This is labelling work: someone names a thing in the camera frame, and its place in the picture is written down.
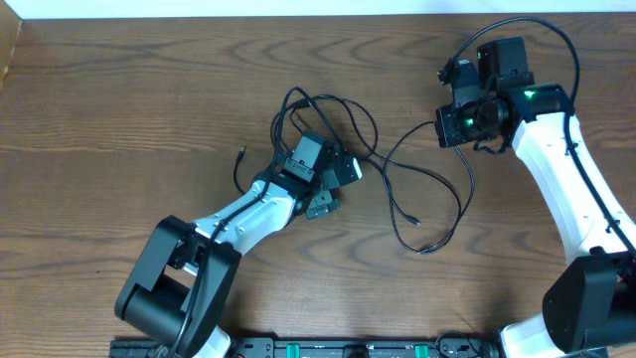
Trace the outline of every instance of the black clamp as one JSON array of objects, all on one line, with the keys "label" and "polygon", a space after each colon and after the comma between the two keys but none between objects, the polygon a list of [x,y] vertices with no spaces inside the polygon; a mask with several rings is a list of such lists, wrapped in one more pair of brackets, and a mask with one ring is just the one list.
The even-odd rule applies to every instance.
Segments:
[{"label": "black clamp", "polygon": [[[614,220],[614,225],[615,226],[619,226],[620,225],[620,220],[618,220],[618,219]],[[605,229],[605,233],[611,234],[611,232],[612,232],[611,228],[612,228],[612,226],[608,224],[607,228]]]},{"label": "black clamp", "polygon": [[455,70],[455,64],[457,63],[454,59],[448,59],[448,62],[444,66],[444,69],[437,72],[437,78],[443,85],[450,84],[450,75]]},{"label": "black clamp", "polygon": [[565,149],[565,155],[569,155],[569,153],[578,148],[578,143],[573,143],[572,145],[569,145],[566,149]]}]

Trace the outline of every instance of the white wall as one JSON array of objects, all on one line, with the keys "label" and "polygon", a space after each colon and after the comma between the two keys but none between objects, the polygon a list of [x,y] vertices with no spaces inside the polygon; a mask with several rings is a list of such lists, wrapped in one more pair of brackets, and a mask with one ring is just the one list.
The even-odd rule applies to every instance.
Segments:
[{"label": "white wall", "polygon": [[636,11],[636,0],[5,0],[23,19]]}]

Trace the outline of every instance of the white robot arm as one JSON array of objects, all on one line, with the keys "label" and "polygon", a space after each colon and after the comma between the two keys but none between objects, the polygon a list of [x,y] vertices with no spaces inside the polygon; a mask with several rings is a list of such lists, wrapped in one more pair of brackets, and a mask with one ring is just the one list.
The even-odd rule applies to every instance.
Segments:
[{"label": "white robot arm", "polygon": [[[241,198],[209,217],[159,223],[115,314],[171,347],[169,356],[223,358],[231,340],[217,324],[240,258],[295,216],[314,219],[337,210],[330,191],[362,178],[353,155],[307,131],[281,167],[271,164]],[[166,266],[195,275],[192,288],[165,274]]]},{"label": "white robot arm", "polygon": [[[636,226],[627,216],[594,164],[581,136],[576,116],[570,119],[576,152],[596,190],[612,217],[632,244],[636,245]],[[567,264],[588,256],[595,247],[607,253],[625,252],[616,234],[607,230],[607,222],[583,183],[563,140],[563,113],[537,116],[536,121],[522,122],[513,140],[517,156],[526,164],[537,181],[560,233]],[[546,328],[542,314],[510,325],[501,332],[501,340],[509,358],[554,358],[565,355],[558,349]]]}]

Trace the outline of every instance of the wooden table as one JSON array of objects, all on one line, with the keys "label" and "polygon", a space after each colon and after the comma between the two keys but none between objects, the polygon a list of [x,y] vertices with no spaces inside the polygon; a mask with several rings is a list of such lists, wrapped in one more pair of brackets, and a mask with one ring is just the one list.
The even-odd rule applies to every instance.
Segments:
[{"label": "wooden table", "polygon": [[[111,339],[139,336],[113,304],[149,234],[170,214],[194,220],[239,196],[237,152],[247,145],[246,185],[270,158],[269,123],[289,88],[360,101],[387,153],[450,102],[435,72],[501,18],[27,22],[0,97],[0,356],[104,357]],[[586,142],[633,214],[636,15],[548,19],[577,45]],[[569,90],[569,54],[548,30],[512,25],[479,43],[518,35],[538,83]],[[474,48],[466,56],[475,60]],[[344,112],[326,110],[359,149]],[[565,268],[552,216],[514,153],[464,152],[477,193],[444,251],[419,257],[399,246],[380,176],[363,166],[365,178],[342,190],[341,211],[298,219],[243,259],[223,328],[422,337],[488,332],[539,312]],[[447,175],[466,198],[465,171],[432,129],[397,158]],[[453,219],[450,195],[421,176],[391,175],[398,200],[422,220],[418,229],[401,223],[407,240],[438,239]]]}]

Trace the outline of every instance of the cable connector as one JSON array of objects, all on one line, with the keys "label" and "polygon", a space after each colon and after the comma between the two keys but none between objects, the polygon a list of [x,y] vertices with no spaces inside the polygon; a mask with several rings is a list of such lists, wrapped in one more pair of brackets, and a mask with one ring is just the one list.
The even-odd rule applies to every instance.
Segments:
[{"label": "cable connector", "polygon": [[410,222],[411,224],[415,225],[415,226],[420,226],[421,222],[415,217],[415,216],[411,216],[411,215],[404,215],[404,218]]},{"label": "cable connector", "polygon": [[448,62],[444,66],[444,69],[441,71],[437,71],[437,78],[443,85],[448,85],[450,83],[450,74],[455,69],[455,61],[452,58],[448,59]]},{"label": "cable connector", "polygon": [[245,151],[247,150],[246,146],[243,146],[242,149],[238,152],[237,155],[237,163],[242,161],[242,158],[245,156]]},{"label": "cable connector", "polygon": [[310,106],[311,106],[311,103],[309,102],[307,98],[299,99],[296,102],[289,105],[290,108],[296,108],[296,109],[307,108]]}]

